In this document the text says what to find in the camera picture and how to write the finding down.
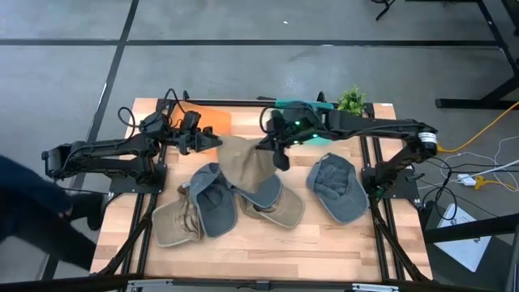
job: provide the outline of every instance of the wooden tabletop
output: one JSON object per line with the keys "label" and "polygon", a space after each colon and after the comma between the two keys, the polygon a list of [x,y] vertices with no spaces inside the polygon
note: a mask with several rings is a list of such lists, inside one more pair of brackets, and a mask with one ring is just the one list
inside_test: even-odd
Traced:
{"label": "wooden tabletop", "polygon": [[[133,112],[137,121],[155,110],[157,99],[137,98]],[[374,104],[377,118],[395,118],[391,104]],[[250,138],[262,137],[258,126],[260,107],[212,106],[231,113],[231,134]],[[380,141],[385,159],[401,149],[400,140]],[[259,221],[242,214],[238,223],[219,238],[205,237],[176,247],[161,248],[151,237],[145,275],[153,277],[192,277],[218,279],[270,279],[310,281],[381,281],[371,214],[346,225],[337,224],[305,187],[313,164],[327,152],[345,157],[357,171],[362,168],[358,137],[324,146],[298,145],[290,148],[290,169],[278,170],[283,184],[305,200],[301,223],[286,230],[270,221]],[[192,153],[178,155],[168,147],[166,188],[157,207],[176,200],[177,186],[189,181],[204,164],[215,161],[214,155]],[[91,272],[104,268],[128,237],[136,194],[121,195],[108,208],[97,243]],[[421,272],[432,278],[427,251],[416,210],[406,200],[392,200],[398,239],[407,255]],[[136,270],[141,238],[135,245],[131,272]],[[385,243],[389,272],[395,276],[390,246]]]}

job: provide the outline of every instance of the potted plant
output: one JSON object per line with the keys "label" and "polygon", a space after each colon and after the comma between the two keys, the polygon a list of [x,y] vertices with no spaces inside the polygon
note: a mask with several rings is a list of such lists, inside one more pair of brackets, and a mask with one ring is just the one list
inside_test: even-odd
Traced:
{"label": "potted plant", "polygon": [[357,85],[354,85],[351,91],[345,91],[342,93],[337,109],[345,110],[354,116],[362,116],[366,93],[358,93],[359,90],[360,88]]}

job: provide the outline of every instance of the orange object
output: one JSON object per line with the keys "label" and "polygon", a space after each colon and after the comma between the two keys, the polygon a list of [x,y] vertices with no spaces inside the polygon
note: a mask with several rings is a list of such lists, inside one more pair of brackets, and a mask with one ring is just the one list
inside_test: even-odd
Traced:
{"label": "orange object", "polygon": [[[192,110],[202,115],[198,123],[198,127],[200,129],[204,129],[205,127],[212,127],[212,132],[215,135],[230,135],[231,115],[229,112],[213,109],[211,106],[194,105],[186,101],[180,101],[180,106],[186,112]],[[181,121],[179,120],[182,120],[183,118],[184,113],[180,110],[179,106],[175,106],[173,113],[171,114],[171,121],[173,125],[177,123],[177,127],[180,127]],[[217,150],[215,148],[205,150],[201,153],[215,158],[217,157]]]}

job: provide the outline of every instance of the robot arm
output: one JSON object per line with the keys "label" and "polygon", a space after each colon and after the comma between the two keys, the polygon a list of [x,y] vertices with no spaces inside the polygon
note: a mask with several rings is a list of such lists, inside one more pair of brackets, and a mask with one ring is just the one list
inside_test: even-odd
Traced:
{"label": "robot arm", "polygon": [[[143,185],[160,185],[163,172],[157,171],[153,158],[160,152],[161,145],[173,145],[182,155],[188,150],[200,152],[221,145],[212,133],[211,127],[198,128],[200,114],[188,111],[179,127],[169,124],[169,117],[161,112],[147,116],[139,124],[139,134],[125,140],[104,140],[97,142],[74,142],[62,144],[42,153],[45,161],[45,174],[52,179],[64,179],[79,173],[101,173],[113,182],[117,178],[130,178],[119,185],[131,184],[131,191]],[[121,155],[135,156],[131,160],[109,157]]]}
{"label": "robot arm", "polygon": [[274,151],[274,165],[280,170],[290,167],[285,148],[315,137],[346,140],[360,135],[404,140],[406,146],[397,155],[376,165],[376,185],[393,182],[404,168],[437,153],[437,130],[414,120],[355,117],[342,110],[313,109],[300,101],[274,109],[271,115],[265,130],[267,136],[256,148]]}

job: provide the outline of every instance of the gray floor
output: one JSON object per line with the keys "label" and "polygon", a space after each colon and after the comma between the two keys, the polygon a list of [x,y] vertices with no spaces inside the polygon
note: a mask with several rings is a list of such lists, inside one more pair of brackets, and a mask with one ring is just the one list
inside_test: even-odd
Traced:
{"label": "gray floor", "polygon": [[[1,38],[120,37],[131,0],[3,0]],[[501,32],[519,58],[519,38],[498,1],[486,1]],[[382,9],[367,0],[141,0],[131,39],[354,39],[486,40],[491,34],[474,4],[397,1],[378,23]],[[114,47],[0,46],[0,153],[43,174],[40,153],[83,140],[96,110]],[[126,47],[99,139],[123,133],[120,106],[135,97],[161,97],[169,87],[196,98],[254,99],[258,95],[329,100],[357,84],[370,102],[391,102],[398,118],[415,118],[440,131],[449,148],[467,141],[499,111],[437,109],[440,97],[477,99],[511,77],[500,51],[492,49],[409,49],[355,47]],[[519,98],[519,93],[510,95]],[[519,115],[510,113],[466,151],[493,157],[501,139],[519,135]],[[498,160],[515,160],[518,140],[504,142]],[[488,163],[464,155],[449,159]],[[438,169],[419,165],[431,183]],[[507,183],[512,180],[500,175]],[[108,181],[87,176],[84,187],[106,190]],[[500,186],[453,191],[496,215],[517,211],[519,196]],[[450,203],[443,198],[441,204]],[[465,202],[478,219],[490,215]],[[78,228],[93,239],[83,222]],[[0,282],[37,277],[43,254],[25,243],[0,244]],[[60,264],[57,277],[87,272]],[[435,278],[443,279],[439,269]]]}

